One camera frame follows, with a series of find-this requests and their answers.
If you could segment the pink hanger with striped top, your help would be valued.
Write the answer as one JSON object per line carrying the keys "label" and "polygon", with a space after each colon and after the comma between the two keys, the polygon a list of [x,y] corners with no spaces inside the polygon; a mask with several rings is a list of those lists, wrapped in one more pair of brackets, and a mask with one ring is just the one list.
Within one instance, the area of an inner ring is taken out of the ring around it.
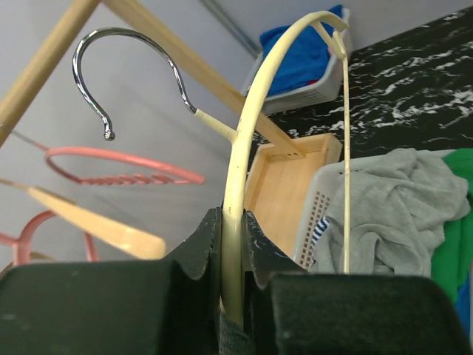
{"label": "pink hanger with striped top", "polygon": [[30,260],[31,251],[51,256],[55,262],[99,261],[93,237],[50,211],[34,216],[18,233],[1,233],[1,263],[7,266],[13,261],[19,266],[40,261]]}

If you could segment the wooden hanger with blue top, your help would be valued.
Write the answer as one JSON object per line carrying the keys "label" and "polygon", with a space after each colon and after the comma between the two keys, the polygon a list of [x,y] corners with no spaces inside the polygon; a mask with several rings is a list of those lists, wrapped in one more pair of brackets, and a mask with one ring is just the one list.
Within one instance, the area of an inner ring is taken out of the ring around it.
{"label": "wooden hanger with blue top", "polygon": [[26,192],[62,219],[133,257],[159,260],[166,253],[166,242],[161,237],[77,206],[41,187],[28,186],[4,178],[1,179],[1,184]]}

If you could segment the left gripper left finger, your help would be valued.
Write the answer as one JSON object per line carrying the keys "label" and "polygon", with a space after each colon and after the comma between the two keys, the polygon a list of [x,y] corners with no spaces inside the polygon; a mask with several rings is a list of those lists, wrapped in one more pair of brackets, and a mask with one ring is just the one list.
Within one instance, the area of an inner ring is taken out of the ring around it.
{"label": "left gripper left finger", "polygon": [[3,354],[216,354],[222,212],[162,260],[19,266],[1,279]]}

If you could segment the green tank top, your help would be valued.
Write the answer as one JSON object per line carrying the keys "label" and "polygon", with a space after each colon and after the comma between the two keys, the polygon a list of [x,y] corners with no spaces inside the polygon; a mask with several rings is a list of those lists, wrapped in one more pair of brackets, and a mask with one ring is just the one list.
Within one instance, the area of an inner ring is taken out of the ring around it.
{"label": "green tank top", "polygon": [[431,278],[455,303],[472,261],[472,149],[458,149],[443,158],[452,172],[468,183],[467,213],[444,224],[445,240],[432,257]]}

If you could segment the pink hanger with green top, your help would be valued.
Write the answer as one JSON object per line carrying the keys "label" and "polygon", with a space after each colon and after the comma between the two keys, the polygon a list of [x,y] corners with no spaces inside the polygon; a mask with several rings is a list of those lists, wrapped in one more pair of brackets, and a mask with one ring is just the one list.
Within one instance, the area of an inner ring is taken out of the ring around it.
{"label": "pink hanger with green top", "polygon": [[[49,148],[15,130],[12,131],[12,135],[43,151],[44,161],[49,168],[78,185],[202,185],[205,183],[203,175],[159,160],[88,146]],[[59,158],[81,158],[101,169],[94,175],[86,173],[85,169],[81,168],[76,174],[59,164]]]}

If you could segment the light wooden hanger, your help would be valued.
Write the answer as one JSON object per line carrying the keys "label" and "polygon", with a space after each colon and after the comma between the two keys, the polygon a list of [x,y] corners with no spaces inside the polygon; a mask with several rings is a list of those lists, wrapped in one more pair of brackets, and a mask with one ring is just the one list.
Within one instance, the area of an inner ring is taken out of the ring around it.
{"label": "light wooden hanger", "polygon": [[[40,260],[40,261],[47,261],[47,262],[55,262],[55,259],[51,256],[43,254],[41,252],[31,251],[30,252],[30,260]],[[16,264],[12,261],[10,262],[2,271],[0,278],[3,278],[10,269],[12,269]]]}

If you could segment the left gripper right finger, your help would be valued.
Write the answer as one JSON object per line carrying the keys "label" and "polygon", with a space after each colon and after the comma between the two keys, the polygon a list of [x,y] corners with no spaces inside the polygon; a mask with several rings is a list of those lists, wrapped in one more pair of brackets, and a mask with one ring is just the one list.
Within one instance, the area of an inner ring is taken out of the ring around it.
{"label": "left gripper right finger", "polygon": [[424,277],[310,274],[242,218],[244,329],[258,354],[460,354],[462,327]]}

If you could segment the blue white striped tank top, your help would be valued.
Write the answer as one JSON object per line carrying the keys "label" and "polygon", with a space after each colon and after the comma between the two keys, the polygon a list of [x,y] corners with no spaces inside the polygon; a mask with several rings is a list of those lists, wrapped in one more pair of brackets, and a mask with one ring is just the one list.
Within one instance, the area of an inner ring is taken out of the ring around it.
{"label": "blue white striped tank top", "polygon": [[325,216],[322,216],[321,219],[315,224],[310,242],[312,249],[315,248],[315,245],[325,233],[329,225],[330,221]]}

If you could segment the grey tank top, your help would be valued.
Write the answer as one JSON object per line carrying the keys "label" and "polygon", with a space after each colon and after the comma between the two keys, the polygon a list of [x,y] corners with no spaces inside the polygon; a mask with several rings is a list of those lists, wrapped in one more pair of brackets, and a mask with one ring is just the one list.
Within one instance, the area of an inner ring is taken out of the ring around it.
{"label": "grey tank top", "polygon": [[350,272],[430,277],[444,223],[470,211],[467,180],[432,152],[395,149],[350,181]]}

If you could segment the cream hanger with grey top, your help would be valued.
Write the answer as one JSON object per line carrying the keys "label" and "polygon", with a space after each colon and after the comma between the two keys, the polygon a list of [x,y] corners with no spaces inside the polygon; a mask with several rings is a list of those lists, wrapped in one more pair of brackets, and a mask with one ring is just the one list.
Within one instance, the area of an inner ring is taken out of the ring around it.
{"label": "cream hanger with grey top", "polygon": [[192,104],[177,65],[171,56],[147,35],[119,27],[94,30],[79,41],[72,57],[72,72],[75,83],[88,105],[103,121],[105,140],[112,141],[115,139],[112,120],[86,87],[81,68],[82,57],[87,47],[100,38],[127,36],[147,44],[168,62],[188,111],[231,142],[231,156],[222,205],[221,298],[227,318],[237,325],[243,324],[244,290],[242,286],[241,219],[244,210],[245,182],[252,137],[263,102],[283,58],[296,38],[308,26],[314,27],[338,58],[344,60],[347,57],[347,51],[340,33],[349,26],[337,15],[330,11],[318,11],[309,13],[294,22],[274,44],[256,73],[236,129],[230,128]]}

